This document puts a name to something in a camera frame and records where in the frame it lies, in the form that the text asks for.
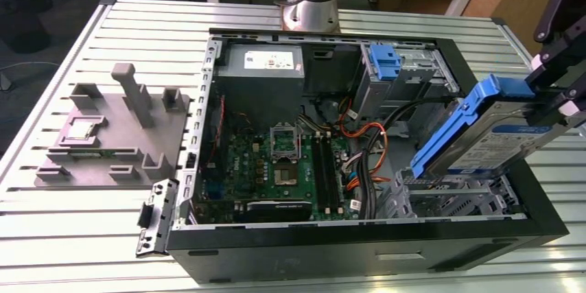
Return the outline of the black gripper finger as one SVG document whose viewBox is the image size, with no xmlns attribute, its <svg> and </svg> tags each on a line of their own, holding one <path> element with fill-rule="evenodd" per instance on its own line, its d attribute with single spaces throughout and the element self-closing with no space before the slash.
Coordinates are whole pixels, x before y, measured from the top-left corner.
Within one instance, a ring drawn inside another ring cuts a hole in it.
<svg viewBox="0 0 586 293">
<path fill-rule="evenodd" d="M 584 0 L 548 0 L 535 28 L 541 44 L 525 78 L 535 88 L 548 87 L 584 60 Z"/>
<path fill-rule="evenodd" d="M 529 126 L 572 128 L 584 122 L 584 84 L 569 87 L 537 86 L 529 83 L 535 103 L 525 117 Z"/>
</svg>

